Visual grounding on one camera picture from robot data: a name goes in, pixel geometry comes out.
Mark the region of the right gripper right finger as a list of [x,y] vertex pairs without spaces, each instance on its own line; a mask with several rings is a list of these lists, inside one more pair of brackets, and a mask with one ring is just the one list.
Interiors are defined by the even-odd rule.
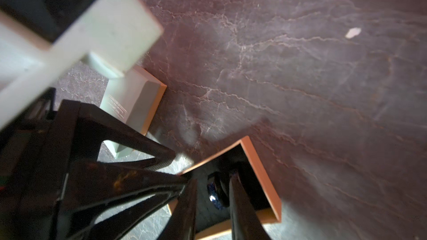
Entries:
[[238,173],[230,175],[230,217],[233,240],[270,240],[250,203]]

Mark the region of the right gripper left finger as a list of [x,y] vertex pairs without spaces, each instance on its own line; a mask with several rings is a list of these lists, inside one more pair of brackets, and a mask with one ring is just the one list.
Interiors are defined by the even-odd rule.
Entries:
[[158,240],[193,240],[197,207],[197,180],[189,181]]

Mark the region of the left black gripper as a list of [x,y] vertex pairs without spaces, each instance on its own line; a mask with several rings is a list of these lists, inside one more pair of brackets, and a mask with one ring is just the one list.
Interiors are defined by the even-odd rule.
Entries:
[[49,88],[1,131],[1,239],[52,240],[80,103]]

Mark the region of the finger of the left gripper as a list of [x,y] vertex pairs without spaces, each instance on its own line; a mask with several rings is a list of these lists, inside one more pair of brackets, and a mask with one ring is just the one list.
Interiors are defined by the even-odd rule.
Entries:
[[99,107],[87,103],[80,104],[72,144],[72,159],[97,162],[101,144],[105,140],[152,156],[139,161],[111,162],[113,166],[137,170],[159,170],[169,166],[176,157],[175,151],[147,138]]
[[119,240],[169,203],[187,179],[112,163],[78,161],[66,178],[54,240]]

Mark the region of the pale green lift-off lid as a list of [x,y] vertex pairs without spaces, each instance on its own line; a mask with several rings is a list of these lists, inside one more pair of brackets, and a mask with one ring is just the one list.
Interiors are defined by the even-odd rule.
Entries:
[[135,65],[124,77],[108,81],[100,109],[145,136],[166,89],[167,85]]

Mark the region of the orange black box base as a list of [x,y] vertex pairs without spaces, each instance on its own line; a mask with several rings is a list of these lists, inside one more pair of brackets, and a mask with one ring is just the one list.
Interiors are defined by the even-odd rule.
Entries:
[[197,180],[195,239],[212,240],[231,233],[228,177],[236,171],[261,224],[281,223],[281,199],[250,137],[179,174]]

